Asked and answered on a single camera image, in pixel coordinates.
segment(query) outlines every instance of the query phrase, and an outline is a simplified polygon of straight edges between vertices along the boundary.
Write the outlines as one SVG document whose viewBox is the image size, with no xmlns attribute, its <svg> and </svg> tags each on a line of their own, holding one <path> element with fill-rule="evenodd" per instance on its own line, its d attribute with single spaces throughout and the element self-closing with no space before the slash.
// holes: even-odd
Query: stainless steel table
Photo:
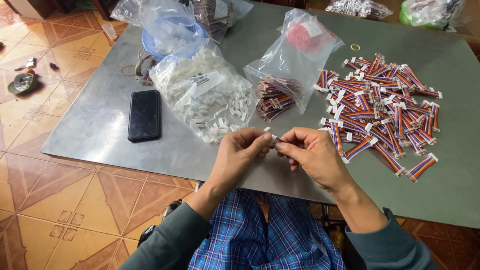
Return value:
<svg viewBox="0 0 480 270">
<path fill-rule="evenodd" d="M 279 37 L 288 7 L 253 3 L 255 7 L 228 32 L 220 48 L 227 61 L 243 75 L 243 67 L 262 57 Z M 347 44 L 333 53 L 326 69 L 345 76 L 345 58 L 373 58 L 375 52 L 387 61 L 407 63 L 419 79 L 443 92 L 440 104 L 441 133 L 438 143 L 427 150 L 440 161 L 429 168 L 418 183 L 397 178 L 383 159 L 364 151 L 348 165 L 360 186 L 383 207 L 396 215 L 480 228 L 480 166 L 477 104 L 480 98 L 480 64 L 467 43 L 441 32 L 390 25 L 339 14 L 318 13 L 320 22 Z M 163 137 L 132 143 L 127 140 L 130 95 L 147 90 L 133 77 L 120 74 L 120 67 L 138 61 L 141 29 L 125 29 L 108 56 L 97 68 L 42 148 L 42 153 L 106 165 L 168 174 L 205 181 L 214 164 L 218 145 L 195 137 L 162 103 Z M 350 49 L 360 45 L 360 51 Z M 318 128 L 325 113 L 325 94 L 315 92 L 304 115 L 289 110 L 269 126 L 277 135 L 293 126 Z M 267 124 L 255 115 L 251 126 Z M 406 148 L 400 162 L 411 168 L 423 157 Z M 274 153 L 256 162 L 241 187 L 322 203 L 334 200 L 300 171 L 291 173 L 285 158 Z"/>
</svg>

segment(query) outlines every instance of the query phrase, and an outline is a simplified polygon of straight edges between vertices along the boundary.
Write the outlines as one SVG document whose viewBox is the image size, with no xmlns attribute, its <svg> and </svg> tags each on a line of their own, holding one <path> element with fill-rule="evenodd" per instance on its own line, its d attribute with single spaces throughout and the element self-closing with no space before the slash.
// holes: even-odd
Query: plaid shorts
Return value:
<svg viewBox="0 0 480 270">
<path fill-rule="evenodd" d="M 189 269 L 346 269 L 307 202 L 271 196 L 268 219 L 252 191 L 230 192 L 213 214 L 210 237 L 195 251 Z"/>
</svg>

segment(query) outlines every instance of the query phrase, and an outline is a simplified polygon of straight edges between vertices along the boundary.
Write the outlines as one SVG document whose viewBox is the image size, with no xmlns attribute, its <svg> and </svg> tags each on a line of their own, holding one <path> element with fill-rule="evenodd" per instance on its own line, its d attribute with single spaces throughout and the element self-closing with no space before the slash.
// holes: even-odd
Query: floor tile pattern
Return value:
<svg viewBox="0 0 480 270">
<path fill-rule="evenodd" d="M 40 148 L 115 42 L 97 11 L 22 18 L 0 0 L 0 269 L 116 270 L 167 205 L 188 200 L 182 178 L 51 158 Z M 111 22 L 118 35 L 127 24 Z M 35 57 L 40 85 L 16 96 L 14 69 Z M 50 63 L 59 69 L 52 70 Z M 268 220 L 268 204 L 262 204 Z M 320 217 L 321 207 L 311 204 Z M 329 207 L 332 219 L 341 213 Z M 479 230 L 397 218 L 444 270 L 480 269 Z"/>
</svg>

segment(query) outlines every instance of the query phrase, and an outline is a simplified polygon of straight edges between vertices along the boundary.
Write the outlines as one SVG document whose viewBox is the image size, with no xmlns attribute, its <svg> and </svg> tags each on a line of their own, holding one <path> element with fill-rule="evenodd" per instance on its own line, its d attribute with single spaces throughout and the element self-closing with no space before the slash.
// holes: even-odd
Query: phone screen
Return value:
<svg viewBox="0 0 480 270">
<path fill-rule="evenodd" d="M 159 92 L 149 90 L 132 94 L 128 139 L 155 137 L 159 133 Z"/>
</svg>

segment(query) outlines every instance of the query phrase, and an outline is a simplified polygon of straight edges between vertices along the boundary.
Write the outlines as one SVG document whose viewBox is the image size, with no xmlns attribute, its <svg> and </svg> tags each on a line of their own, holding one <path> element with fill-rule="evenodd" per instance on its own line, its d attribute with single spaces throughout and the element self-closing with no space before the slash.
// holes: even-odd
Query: green sleeve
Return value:
<svg viewBox="0 0 480 270">
<path fill-rule="evenodd" d="M 358 251 L 368 270 L 438 270 L 432 263 L 427 246 L 405 232 L 388 208 L 384 208 L 388 223 L 373 233 L 352 233 L 348 238 Z"/>
<path fill-rule="evenodd" d="M 211 228 L 208 221 L 187 203 L 182 203 L 154 229 L 120 270 L 187 269 L 193 253 Z"/>
</svg>

